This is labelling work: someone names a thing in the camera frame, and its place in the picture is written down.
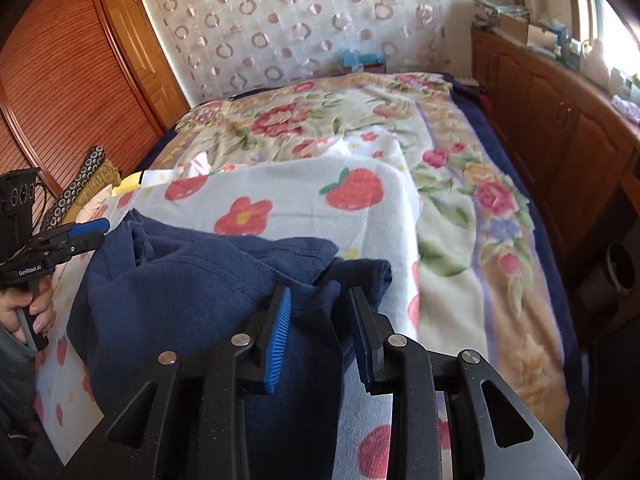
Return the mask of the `person's left hand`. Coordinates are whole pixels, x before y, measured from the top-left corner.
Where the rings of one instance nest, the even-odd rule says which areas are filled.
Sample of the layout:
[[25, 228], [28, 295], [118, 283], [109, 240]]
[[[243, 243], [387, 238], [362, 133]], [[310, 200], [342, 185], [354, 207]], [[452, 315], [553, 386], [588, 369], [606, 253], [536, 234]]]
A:
[[2, 289], [0, 292], [1, 326], [16, 340], [24, 344], [26, 336], [21, 328], [17, 311], [27, 309], [34, 319], [34, 331], [37, 334], [50, 330], [53, 324], [53, 287], [52, 278], [46, 276], [39, 282], [38, 296], [17, 288]]

